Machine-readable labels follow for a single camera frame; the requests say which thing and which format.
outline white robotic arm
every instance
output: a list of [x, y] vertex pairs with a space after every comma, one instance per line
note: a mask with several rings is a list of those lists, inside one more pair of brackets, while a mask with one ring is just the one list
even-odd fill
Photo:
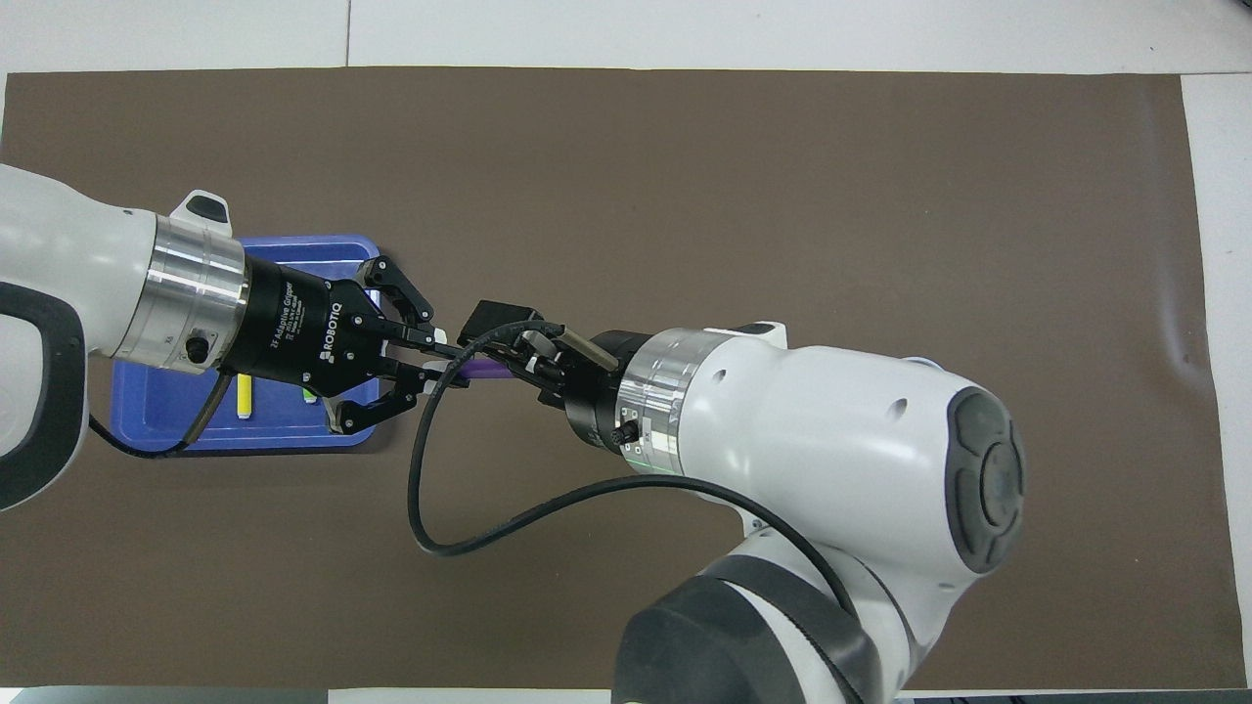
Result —
[[[587, 341], [486, 301], [461, 349], [432, 317], [386, 257], [353, 281], [326, 281], [245, 256], [209, 193], [163, 217], [0, 165], [0, 510], [71, 461], [89, 353], [252, 373], [323, 398], [394, 381], [372, 403], [327, 403], [331, 430], [351, 433], [414, 407], [437, 381], [433, 415], [482, 349], [541, 388], [581, 440], [641, 475], [711, 482], [786, 522], [780, 532], [744, 514], [735, 551], [631, 620], [613, 685], [621, 704], [885, 703], [1020, 532], [1024, 453], [1008, 411], [933, 363], [788, 349], [777, 323]], [[502, 336], [527, 321], [527, 332]], [[398, 362], [388, 343], [461, 371]], [[411, 524], [427, 547], [412, 477]]]

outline blue tray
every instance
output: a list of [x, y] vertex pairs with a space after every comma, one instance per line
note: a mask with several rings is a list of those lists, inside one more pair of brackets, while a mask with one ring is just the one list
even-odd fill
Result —
[[[287, 264], [323, 278], [352, 278], [357, 266], [378, 256], [378, 247], [359, 234], [300, 237], [240, 237], [249, 254]], [[374, 303], [378, 294], [371, 292]], [[178, 442], [213, 387], [213, 372], [185, 375], [129, 362], [113, 365], [113, 433], [143, 450], [160, 450]], [[304, 402], [298, 386], [253, 378], [252, 418], [235, 416], [235, 383], [222, 401], [192, 451], [307, 450], [349, 447], [364, 442], [373, 428], [356, 435], [332, 435], [326, 427], [322, 401]], [[378, 398], [378, 380], [343, 395], [367, 403]]]

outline yellow marker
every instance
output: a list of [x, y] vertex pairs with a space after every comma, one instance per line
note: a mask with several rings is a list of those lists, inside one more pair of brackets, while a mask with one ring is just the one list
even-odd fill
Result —
[[235, 383], [235, 415], [240, 421], [247, 421], [252, 417], [252, 377], [239, 375]]

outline silver metal ring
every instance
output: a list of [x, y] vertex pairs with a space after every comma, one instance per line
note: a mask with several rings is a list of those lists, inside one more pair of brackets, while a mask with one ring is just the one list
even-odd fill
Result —
[[687, 387], [710, 352], [731, 336], [672, 328], [652, 336], [631, 358], [617, 388], [618, 422], [639, 421], [639, 442], [622, 457], [644, 474], [681, 475], [679, 421]]
[[[215, 366], [243, 319], [247, 282], [242, 244], [156, 215], [139, 306], [114, 358], [192, 373]], [[193, 343], [200, 361], [189, 358], [193, 338], [204, 341]]]

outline cable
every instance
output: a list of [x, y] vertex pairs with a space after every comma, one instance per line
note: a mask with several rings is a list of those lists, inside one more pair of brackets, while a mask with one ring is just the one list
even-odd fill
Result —
[[563, 329], [563, 326], [546, 321], [507, 323], [478, 337], [467, 344], [451, 362], [448, 362], [447, 370], [443, 372], [443, 376], [439, 377], [438, 382], [436, 382], [434, 388], [431, 392], [431, 397], [426, 401], [426, 407], [422, 410], [422, 418], [417, 426], [417, 436], [413, 438], [413, 455], [409, 460], [408, 468], [408, 524], [413, 531], [413, 537], [417, 539], [418, 545], [421, 545], [423, 550], [441, 557], [464, 555], [466, 552], [472, 552], [480, 547], [486, 547], [487, 545], [491, 545], [492, 542], [513, 534], [542, 517], [550, 516], [561, 509], [566, 509], [581, 501], [586, 501], [587, 499], [630, 489], [686, 489], [697, 494], [706, 494], [744, 509], [762, 520], [765, 524], [770, 525], [774, 530], [779, 531], [782, 537], [790, 541], [791, 545], [794, 545], [810, 562], [813, 562], [813, 566], [818, 569], [818, 572], [830, 588], [830, 591], [834, 594], [839, 605], [843, 606], [843, 609], [854, 619], [858, 618], [856, 608], [853, 605], [853, 600], [844, 589], [843, 582], [840, 582], [839, 577], [835, 575], [834, 569], [829, 562], [826, 562], [825, 559], [823, 559], [821, 554], [818, 552], [818, 549], [814, 547], [808, 539], [800, 535], [800, 531], [791, 527], [791, 525], [784, 521], [777, 514], [770, 511], [765, 506], [761, 506], [747, 496], [721, 485], [692, 477], [671, 475], [636, 475], [597, 481], [562, 494], [555, 499], [550, 499], [537, 506], [532, 506], [496, 527], [473, 537], [449, 544], [442, 544], [434, 540], [422, 524], [422, 461], [426, 455], [427, 438], [431, 433], [431, 422], [434, 418], [436, 410], [439, 407], [439, 401], [443, 398], [443, 392], [447, 391], [452, 380], [457, 377], [457, 372], [461, 367], [472, 360], [475, 353], [483, 349], [492, 342], [511, 339], [525, 331], [536, 331], [547, 336], [557, 336], [561, 334]]
[[88, 415], [88, 425], [105, 442], [116, 450], [130, 455], [131, 457], [139, 457], [141, 460], [164, 460], [167, 457], [173, 457], [199, 440], [200, 433], [204, 432], [204, 428], [209, 425], [209, 418], [213, 417], [213, 412], [222, 405], [222, 400], [225, 397], [227, 390], [230, 388], [232, 377], [234, 377], [234, 373], [218, 372], [218, 380], [213, 382], [213, 390], [209, 391], [209, 397], [204, 400], [204, 405], [200, 406], [200, 411], [195, 413], [195, 418], [192, 421], [190, 427], [187, 428], [187, 432], [183, 433], [183, 438], [164, 450], [140, 450], [126, 445], [119, 440], [118, 436], [109, 432], [109, 428], [104, 427], [104, 423], [95, 420], [95, 416], [90, 413]]

